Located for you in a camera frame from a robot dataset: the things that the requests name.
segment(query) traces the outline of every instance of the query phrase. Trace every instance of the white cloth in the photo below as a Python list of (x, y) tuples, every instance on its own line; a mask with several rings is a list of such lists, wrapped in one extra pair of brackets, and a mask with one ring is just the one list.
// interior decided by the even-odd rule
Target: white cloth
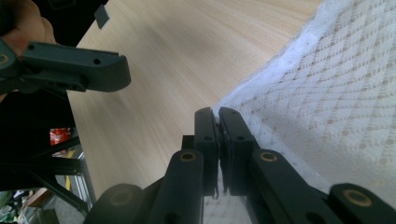
[(396, 1), (325, 0), (221, 106), (311, 186), (353, 183), (396, 207)]

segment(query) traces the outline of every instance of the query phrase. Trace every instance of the red object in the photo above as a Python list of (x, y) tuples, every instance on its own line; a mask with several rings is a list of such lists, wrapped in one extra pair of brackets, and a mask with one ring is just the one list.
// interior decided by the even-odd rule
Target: red object
[(50, 144), (52, 146), (62, 143), (68, 139), (70, 139), (70, 129), (68, 128), (61, 128), (61, 129), (51, 129), (49, 132), (50, 136)]

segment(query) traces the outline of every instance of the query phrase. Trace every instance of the black cloth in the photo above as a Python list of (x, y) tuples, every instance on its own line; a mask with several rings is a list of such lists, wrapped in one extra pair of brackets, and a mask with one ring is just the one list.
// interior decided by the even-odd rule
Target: black cloth
[(11, 92), (0, 103), (0, 153), (35, 153), (50, 146), (51, 128), (76, 124), (65, 92)]

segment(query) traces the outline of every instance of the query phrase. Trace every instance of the wooden table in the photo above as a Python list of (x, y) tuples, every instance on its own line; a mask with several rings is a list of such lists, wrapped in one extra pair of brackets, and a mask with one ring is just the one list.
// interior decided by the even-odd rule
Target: wooden table
[(319, 0), (112, 0), (80, 48), (128, 58), (132, 83), (69, 92), (95, 194), (164, 175), (194, 112), (213, 106), (301, 29)]

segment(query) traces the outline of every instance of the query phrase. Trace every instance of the wood grain surface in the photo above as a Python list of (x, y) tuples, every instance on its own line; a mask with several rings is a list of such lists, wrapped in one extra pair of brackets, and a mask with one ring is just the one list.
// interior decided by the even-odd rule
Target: wood grain surface
[(80, 48), (125, 55), (132, 83), (69, 92), (95, 194), (162, 177), (194, 112), (213, 106), (271, 59), (319, 0), (112, 0)]

